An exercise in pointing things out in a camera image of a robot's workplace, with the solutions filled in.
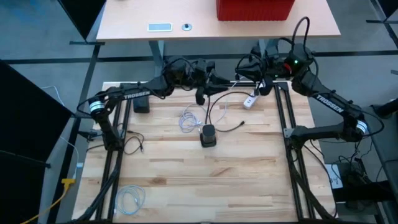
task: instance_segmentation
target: red container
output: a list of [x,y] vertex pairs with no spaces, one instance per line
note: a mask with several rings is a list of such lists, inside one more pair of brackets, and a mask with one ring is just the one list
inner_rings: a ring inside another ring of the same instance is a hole
[[217,0],[219,21],[284,21],[295,0]]

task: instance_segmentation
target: white cable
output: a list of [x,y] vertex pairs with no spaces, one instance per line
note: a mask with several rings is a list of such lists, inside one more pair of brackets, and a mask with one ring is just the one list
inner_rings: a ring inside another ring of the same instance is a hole
[[70,142],[68,142],[66,139],[64,139],[62,136],[60,137],[60,139],[64,140],[68,145],[70,145],[71,147],[73,147],[76,151],[76,157],[77,157],[77,161],[76,161],[76,166],[75,166],[75,173],[73,174],[73,179],[76,179],[76,175],[77,175],[77,164],[79,163],[79,151],[77,150],[77,148],[72,145]]
[[60,97],[60,94],[59,94],[59,92],[58,92],[58,90],[57,90],[57,87],[55,87],[55,86],[46,86],[46,87],[42,87],[41,89],[44,90],[44,89],[47,89],[47,88],[54,88],[54,89],[55,89],[55,92],[57,93],[58,99],[60,100],[62,106],[65,106],[65,104],[64,104],[63,101],[61,100],[61,97]]
[[[236,83],[231,87],[231,89],[229,89],[229,90],[232,90],[232,89],[235,87],[236,84],[238,84],[238,82],[236,82]],[[219,121],[221,121],[221,119],[223,119],[223,118],[225,117],[226,111],[227,111],[227,107],[228,107],[228,98],[229,98],[229,96],[227,96],[227,98],[226,98],[226,100],[225,100],[225,109],[224,109],[223,115],[222,115],[214,124],[217,124]],[[181,115],[181,117],[180,117],[180,122],[179,122],[179,123],[180,123],[181,131],[182,131],[183,133],[190,133],[190,132],[192,132],[196,127],[199,127],[199,126],[203,126],[203,125],[204,125],[203,122],[201,122],[192,112],[187,111],[188,108],[191,107],[191,106],[193,106],[193,105],[197,105],[197,104],[196,104],[196,103],[193,103],[193,104],[187,106],[187,107],[182,111],[182,115]],[[203,109],[203,111],[204,111],[205,113],[207,113],[207,110],[204,109],[204,107],[202,107],[202,106],[200,106],[200,107]]]
[[[138,193],[137,190],[141,191],[142,198],[140,197],[140,194]],[[124,208],[124,198],[125,198],[126,194],[131,195],[134,199],[134,202],[137,205],[137,208],[132,212],[126,211],[126,209]],[[145,197],[146,197],[145,190],[142,187],[139,187],[136,185],[125,186],[125,187],[122,187],[116,194],[116,200],[114,201],[115,207],[121,213],[123,213],[125,215],[134,215],[142,208],[142,206],[145,202]]]

